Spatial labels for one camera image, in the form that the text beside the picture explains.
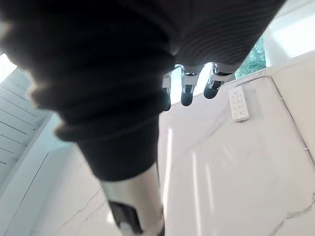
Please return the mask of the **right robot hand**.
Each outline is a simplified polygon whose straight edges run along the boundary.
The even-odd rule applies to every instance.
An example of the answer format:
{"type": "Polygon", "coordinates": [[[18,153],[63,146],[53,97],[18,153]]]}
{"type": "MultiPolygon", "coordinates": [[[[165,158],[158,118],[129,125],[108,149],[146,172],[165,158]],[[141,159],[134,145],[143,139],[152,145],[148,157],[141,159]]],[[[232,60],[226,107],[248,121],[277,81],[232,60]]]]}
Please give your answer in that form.
{"type": "Polygon", "coordinates": [[[0,46],[29,73],[31,99],[56,112],[100,181],[125,236],[162,236],[159,115],[166,76],[182,68],[181,103],[213,69],[204,96],[230,81],[282,0],[3,0],[0,46]]]}

